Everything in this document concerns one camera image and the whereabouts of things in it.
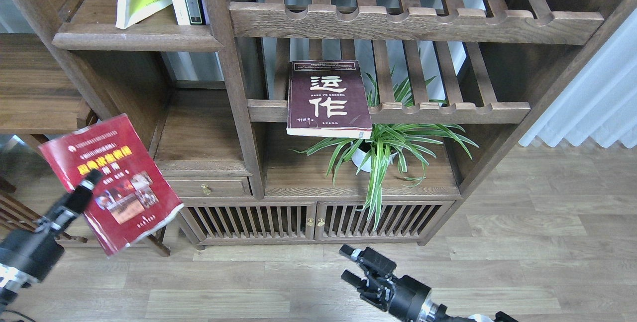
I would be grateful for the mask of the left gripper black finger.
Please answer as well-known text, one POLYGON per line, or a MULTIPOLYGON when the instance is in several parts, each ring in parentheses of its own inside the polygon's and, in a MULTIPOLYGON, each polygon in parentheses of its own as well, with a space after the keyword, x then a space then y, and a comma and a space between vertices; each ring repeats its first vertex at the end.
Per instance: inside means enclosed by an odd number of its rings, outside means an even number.
POLYGON ((89 173, 83 177, 80 182, 80 191, 84 194, 92 194, 94 188, 100 183, 102 180, 102 172, 97 169, 92 169, 89 173))

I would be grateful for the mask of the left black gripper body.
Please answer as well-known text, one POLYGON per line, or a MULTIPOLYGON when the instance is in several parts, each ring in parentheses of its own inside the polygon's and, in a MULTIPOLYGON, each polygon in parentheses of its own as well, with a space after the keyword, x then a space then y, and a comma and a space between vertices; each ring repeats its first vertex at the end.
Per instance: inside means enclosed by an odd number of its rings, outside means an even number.
POLYGON ((64 253, 56 238, 86 210, 91 197, 93 188, 79 185, 51 206, 34 232, 16 229, 2 241, 1 292, 17 293, 46 278, 64 253))

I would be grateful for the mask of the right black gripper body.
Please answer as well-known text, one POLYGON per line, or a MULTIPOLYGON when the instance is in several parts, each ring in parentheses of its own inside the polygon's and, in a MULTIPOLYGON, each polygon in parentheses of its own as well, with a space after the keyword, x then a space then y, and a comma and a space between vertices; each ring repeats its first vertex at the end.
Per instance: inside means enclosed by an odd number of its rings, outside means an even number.
POLYGON ((361 299, 403 322, 429 322, 431 288, 409 275, 396 277, 396 263, 376 251, 357 251, 366 278, 356 283, 361 299))

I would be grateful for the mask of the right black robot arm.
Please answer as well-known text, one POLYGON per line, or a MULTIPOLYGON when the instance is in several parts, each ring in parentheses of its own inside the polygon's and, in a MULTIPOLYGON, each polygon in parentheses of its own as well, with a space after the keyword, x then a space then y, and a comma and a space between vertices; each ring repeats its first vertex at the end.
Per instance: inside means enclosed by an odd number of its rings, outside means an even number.
POLYGON ((396 277, 396 263, 371 247, 355 249, 344 244, 339 253, 354 261, 363 270, 361 279, 345 270, 341 278, 356 288, 360 298, 388 312, 402 322, 491 322, 485 315, 450 316, 444 304, 435 304, 431 288, 409 275, 396 277))

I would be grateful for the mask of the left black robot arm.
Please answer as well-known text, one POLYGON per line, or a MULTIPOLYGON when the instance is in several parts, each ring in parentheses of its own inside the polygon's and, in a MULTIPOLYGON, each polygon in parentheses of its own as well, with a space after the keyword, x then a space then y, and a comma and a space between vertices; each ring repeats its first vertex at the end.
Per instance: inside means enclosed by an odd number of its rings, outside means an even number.
POLYGON ((5 312, 21 288, 43 281, 59 261, 64 248, 56 242, 70 224, 89 206, 93 190, 102 179, 100 170, 90 170, 71 192, 63 195, 38 220, 35 231, 15 229, 0 245, 1 311, 5 312))

